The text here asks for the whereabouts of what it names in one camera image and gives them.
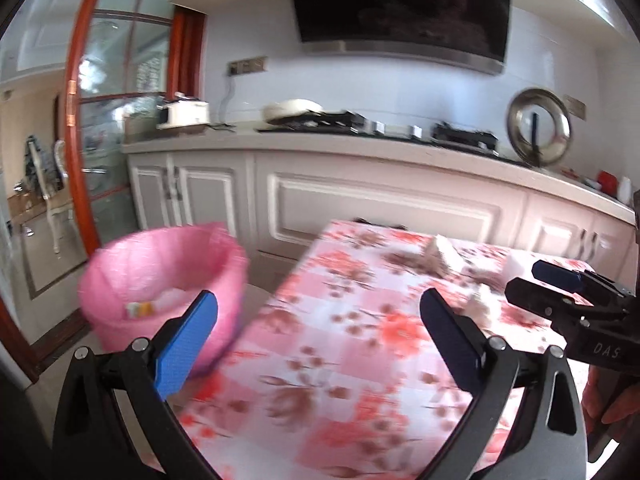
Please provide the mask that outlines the person's right hand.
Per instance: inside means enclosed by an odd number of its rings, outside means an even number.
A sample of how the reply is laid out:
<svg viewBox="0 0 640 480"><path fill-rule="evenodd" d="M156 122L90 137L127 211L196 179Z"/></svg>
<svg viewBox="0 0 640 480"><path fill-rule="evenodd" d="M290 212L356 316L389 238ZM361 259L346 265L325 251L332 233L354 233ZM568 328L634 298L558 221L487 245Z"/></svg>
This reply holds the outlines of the person's right hand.
<svg viewBox="0 0 640 480"><path fill-rule="evenodd" d="M632 421L639 413L639 385L631 385L615 398L604 400L603 373L604 370L590 365L588 380L582 392L582 414L584 414L586 433L592 434L600 422L611 426L608 433L613 440L620 443L625 439Z"/></svg>

